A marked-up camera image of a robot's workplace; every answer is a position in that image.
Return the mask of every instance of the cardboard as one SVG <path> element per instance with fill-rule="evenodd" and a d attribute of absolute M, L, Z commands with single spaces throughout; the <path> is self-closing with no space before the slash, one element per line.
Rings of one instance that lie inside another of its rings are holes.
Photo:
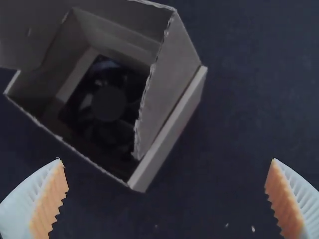
<path fill-rule="evenodd" d="M 32 2 L 39 7 L 27 7 L 24 18 L 14 3 L 0 3 L 0 16 L 11 24 L 9 29 L 0 23 L 0 65 L 18 70 L 4 94 L 101 171 L 145 191 L 195 110 L 207 71 L 177 11 L 144 0 Z M 41 7 L 44 12 L 38 13 Z M 111 158 L 104 165 L 92 161 L 88 155 L 100 150 L 74 138 L 58 119 L 98 55 L 149 76 L 135 123 L 136 160 L 131 165 Z M 114 173 L 118 168 L 125 175 Z"/>

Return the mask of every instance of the white speck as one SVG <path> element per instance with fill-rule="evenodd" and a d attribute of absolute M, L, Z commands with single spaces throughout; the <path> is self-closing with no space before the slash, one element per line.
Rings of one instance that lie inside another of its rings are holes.
<path fill-rule="evenodd" d="M 63 24 L 65 22 L 65 20 L 68 18 L 69 12 L 67 12 L 64 17 L 61 20 L 61 24 Z"/>
<path fill-rule="evenodd" d="M 30 37 L 30 36 L 31 36 L 31 32 L 32 32 L 32 29 L 29 28 L 29 29 L 28 29 L 28 32 L 27 32 L 27 34 L 26 34 L 26 36 L 27 36 L 27 37 Z"/>

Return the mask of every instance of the box wall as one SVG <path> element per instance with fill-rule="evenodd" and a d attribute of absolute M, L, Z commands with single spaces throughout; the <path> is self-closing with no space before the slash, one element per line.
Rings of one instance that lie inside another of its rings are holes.
<path fill-rule="evenodd" d="M 46 58 L 36 70 L 24 72 L 10 84 L 5 94 L 25 110 L 39 116 L 46 103 L 52 99 L 78 58 L 88 48 L 88 43 L 75 16 L 70 14 L 49 48 Z"/>
<path fill-rule="evenodd" d="M 145 192 L 152 182 L 200 102 L 206 74 L 202 66 L 128 181 L 133 190 Z"/>
<path fill-rule="evenodd" d="M 64 0 L 0 1 L 0 66 L 39 67 L 68 10 Z"/>
<path fill-rule="evenodd" d="M 65 0 L 94 15 L 161 42 L 173 8 L 149 1 L 135 0 Z"/>
<path fill-rule="evenodd" d="M 88 41 L 97 51 L 118 62 L 149 72 L 160 42 L 78 8 L 74 12 Z"/>
<path fill-rule="evenodd" d="M 141 159 L 149 150 L 175 104 L 201 65 L 196 50 L 177 14 L 154 63 L 136 125 L 134 156 Z"/>

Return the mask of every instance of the fan blade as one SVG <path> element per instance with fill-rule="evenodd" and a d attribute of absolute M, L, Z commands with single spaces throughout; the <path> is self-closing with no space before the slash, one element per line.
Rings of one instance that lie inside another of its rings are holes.
<path fill-rule="evenodd" d="M 85 122 L 92 121 L 94 119 L 94 115 L 92 113 L 91 107 L 85 107 L 80 110 L 77 115 L 78 124 L 84 124 Z"/>
<path fill-rule="evenodd" d="M 134 140 L 134 126 L 123 121 L 117 120 L 110 127 L 112 136 L 116 139 L 118 144 L 124 144 Z"/>
<path fill-rule="evenodd" d="M 142 99 L 138 99 L 137 101 L 134 101 L 134 102 L 130 103 L 128 105 L 128 108 L 130 110 L 132 110 L 133 112 L 138 112 L 139 109 L 140 109 L 140 106 L 141 106 L 141 100 Z"/>
<path fill-rule="evenodd" d="M 99 123 L 94 126 L 94 139 L 101 146 L 112 146 L 117 143 L 117 139 L 112 134 L 112 124 L 108 123 Z"/>
<path fill-rule="evenodd" d="M 140 74 L 130 72 L 127 74 L 125 93 L 129 103 L 133 103 L 142 97 L 146 78 Z"/>
<path fill-rule="evenodd" d="M 129 124 L 135 125 L 135 121 L 139 117 L 140 105 L 141 105 L 141 99 L 138 99 L 137 101 L 128 104 L 127 109 L 125 110 L 121 119 Z"/>
<path fill-rule="evenodd" d="M 118 68 L 118 67 L 120 66 L 116 64 L 114 61 L 101 60 L 90 67 L 89 74 L 90 76 L 93 76 L 94 74 L 98 74 L 99 72 L 103 70 L 107 70 L 110 68 Z"/>
<path fill-rule="evenodd" d="M 93 99 L 93 95 L 92 94 L 87 94 L 84 98 L 84 100 L 82 101 L 79 110 L 83 110 L 84 108 L 87 108 L 91 105 L 92 103 L 92 99 Z"/>
<path fill-rule="evenodd" d="M 118 88 L 124 87 L 126 71 L 123 68 L 106 69 L 103 70 L 100 75 L 105 84 L 112 85 Z"/>

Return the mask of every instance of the torn cardboard edge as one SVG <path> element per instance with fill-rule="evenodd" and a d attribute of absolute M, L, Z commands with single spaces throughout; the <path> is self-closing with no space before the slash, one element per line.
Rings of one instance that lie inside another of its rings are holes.
<path fill-rule="evenodd" d="M 166 8 L 166 9 L 171 10 L 171 11 L 176 11 L 176 9 L 174 7 L 172 7 L 172 6 L 160 4 L 160 3 L 157 3 L 157 2 L 153 2 L 153 1 L 148 1 L 148 0 L 127 0 L 127 1 L 136 1 L 136 2 L 139 2 L 139 3 L 142 3 L 142 4 L 152 5 L 152 6 L 155 6 L 155 7 L 158 7 L 158 8 Z"/>
<path fill-rule="evenodd" d="M 134 132 L 135 132 L 135 135 L 134 135 L 134 151 L 132 152 L 132 155 L 137 160 L 141 160 L 143 158 L 143 156 L 144 156 L 144 155 L 141 155 L 141 153 L 140 153 L 141 137 L 140 137 L 140 133 L 139 133 L 139 126 L 140 126 L 140 122 L 142 120 L 142 109 L 143 109 L 143 107 L 145 105 L 145 98 L 147 96 L 147 91 L 150 88 L 152 75 L 153 75 L 153 72 L 156 69 L 156 63 L 157 63 L 157 60 L 159 58 L 162 46 L 164 44 L 164 41 L 165 41 L 166 37 L 169 34 L 169 27 L 170 27 L 171 23 L 174 21 L 175 15 L 178 14 L 176 9 L 173 8 L 173 9 L 170 9 L 170 10 L 173 10 L 173 13 L 172 13 L 170 19 L 168 20 L 167 28 L 164 31 L 163 40 L 162 40 L 162 42 L 160 44 L 158 53 L 157 53 L 156 58 L 155 58 L 155 62 L 151 65 L 150 74 L 149 74 L 149 76 L 148 76 L 148 78 L 146 80 L 145 89 L 144 89 L 143 94 L 142 94 L 142 100 L 141 100 L 140 109 L 139 109 L 139 118 L 135 121 L 135 126 L 134 126 Z"/>

